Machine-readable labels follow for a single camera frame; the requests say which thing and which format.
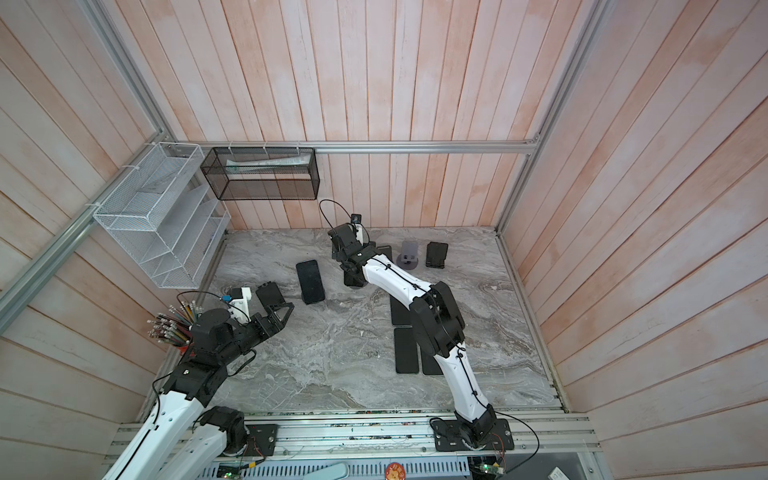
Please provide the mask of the black phone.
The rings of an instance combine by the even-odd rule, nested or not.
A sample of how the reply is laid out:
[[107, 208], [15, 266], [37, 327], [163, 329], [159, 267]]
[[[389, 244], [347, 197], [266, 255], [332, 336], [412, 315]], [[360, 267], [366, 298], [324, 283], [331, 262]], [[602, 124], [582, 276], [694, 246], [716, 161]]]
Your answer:
[[395, 297], [390, 297], [391, 323], [396, 327], [411, 327], [409, 309]]
[[394, 329], [395, 370], [398, 374], [420, 372], [417, 343], [411, 328]]

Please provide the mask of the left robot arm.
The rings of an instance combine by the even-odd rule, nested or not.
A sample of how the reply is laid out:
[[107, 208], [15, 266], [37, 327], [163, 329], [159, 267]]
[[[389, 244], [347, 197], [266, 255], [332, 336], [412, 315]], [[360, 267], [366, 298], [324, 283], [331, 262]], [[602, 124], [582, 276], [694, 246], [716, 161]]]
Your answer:
[[283, 330], [293, 310], [286, 302], [244, 322], [225, 308], [204, 312], [180, 363], [154, 390], [154, 411], [104, 477], [194, 479], [221, 455], [242, 458], [251, 439], [244, 413], [209, 404], [232, 376], [229, 365]]

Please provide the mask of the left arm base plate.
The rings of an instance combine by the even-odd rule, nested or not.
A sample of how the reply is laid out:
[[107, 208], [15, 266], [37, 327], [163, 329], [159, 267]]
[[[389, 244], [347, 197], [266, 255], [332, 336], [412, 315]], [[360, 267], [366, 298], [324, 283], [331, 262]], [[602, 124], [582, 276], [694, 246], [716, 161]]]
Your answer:
[[245, 457], [257, 459], [274, 455], [279, 426], [277, 424], [247, 424]]

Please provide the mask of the purple phone stand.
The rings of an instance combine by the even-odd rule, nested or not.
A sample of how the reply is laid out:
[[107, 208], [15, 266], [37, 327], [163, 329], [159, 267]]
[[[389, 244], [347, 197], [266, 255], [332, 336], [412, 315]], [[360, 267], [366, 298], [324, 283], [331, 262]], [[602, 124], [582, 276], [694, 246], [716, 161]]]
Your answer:
[[396, 258], [396, 264], [403, 270], [410, 271], [419, 264], [419, 244], [417, 241], [405, 240], [401, 244], [400, 253]]

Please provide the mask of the green phone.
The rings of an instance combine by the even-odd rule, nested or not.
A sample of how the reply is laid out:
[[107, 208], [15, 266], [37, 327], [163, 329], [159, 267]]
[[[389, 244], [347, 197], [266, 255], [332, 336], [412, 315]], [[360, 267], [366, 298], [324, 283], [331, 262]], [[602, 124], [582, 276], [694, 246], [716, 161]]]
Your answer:
[[359, 268], [343, 270], [343, 283], [351, 288], [362, 288], [367, 284], [364, 273]]

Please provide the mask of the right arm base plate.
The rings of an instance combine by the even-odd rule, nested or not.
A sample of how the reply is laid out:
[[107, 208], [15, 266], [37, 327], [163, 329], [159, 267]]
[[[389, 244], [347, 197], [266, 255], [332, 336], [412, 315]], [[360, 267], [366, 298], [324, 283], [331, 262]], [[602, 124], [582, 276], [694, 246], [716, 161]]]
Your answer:
[[497, 419], [490, 423], [468, 423], [461, 419], [429, 419], [433, 431], [434, 446], [438, 452], [458, 451], [507, 451], [515, 448], [507, 420]]

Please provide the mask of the blue phone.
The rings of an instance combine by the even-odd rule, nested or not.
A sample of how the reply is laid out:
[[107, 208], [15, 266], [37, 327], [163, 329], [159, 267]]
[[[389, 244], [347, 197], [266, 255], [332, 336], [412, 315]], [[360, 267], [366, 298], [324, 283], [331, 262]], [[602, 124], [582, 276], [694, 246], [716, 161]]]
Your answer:
[[306, 305], [325, 300], [325, 289], [318, 262], [308, 260], [296, 264], [296, 272], [301, 289], [302, 301]]

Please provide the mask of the black stand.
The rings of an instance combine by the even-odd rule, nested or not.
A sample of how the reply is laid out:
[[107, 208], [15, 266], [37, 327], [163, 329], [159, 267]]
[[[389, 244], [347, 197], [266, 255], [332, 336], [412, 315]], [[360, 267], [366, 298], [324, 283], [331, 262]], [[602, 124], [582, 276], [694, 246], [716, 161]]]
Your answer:
[[278, 285], [274, 281], [258, 286], [256, 296], [267, 312], [279, 310], [286, 303]]
[[429, 242], [426, 250], [425, 266], [427, 268], [444, 269], [449, 245], [444, 242]]

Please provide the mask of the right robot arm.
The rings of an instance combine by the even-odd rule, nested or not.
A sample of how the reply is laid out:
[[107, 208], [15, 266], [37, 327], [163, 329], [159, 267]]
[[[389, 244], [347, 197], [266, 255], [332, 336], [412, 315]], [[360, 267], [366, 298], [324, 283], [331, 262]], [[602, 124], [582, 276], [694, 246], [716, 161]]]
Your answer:
[[420, 280], [397, 266], [364, 241], [357, 224], [333, 227], [328, 235], [332, 258], [344, 272], [381, 288], [409, 310], [417, 344], [436, 360], [451, 391], [458, 435], [471, 449], [484, 446], [497, 416], [470, 365], [465, 321], [450, 287]]

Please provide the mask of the grey round stand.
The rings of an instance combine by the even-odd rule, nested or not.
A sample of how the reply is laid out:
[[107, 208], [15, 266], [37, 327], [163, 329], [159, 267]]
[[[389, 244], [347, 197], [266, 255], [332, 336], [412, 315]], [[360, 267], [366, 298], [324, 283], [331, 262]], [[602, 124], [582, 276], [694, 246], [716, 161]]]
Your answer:
[[392, 247], [390, 245], [378, 245], [377, 251], [385, 255], [388, 260], [392, 260]]

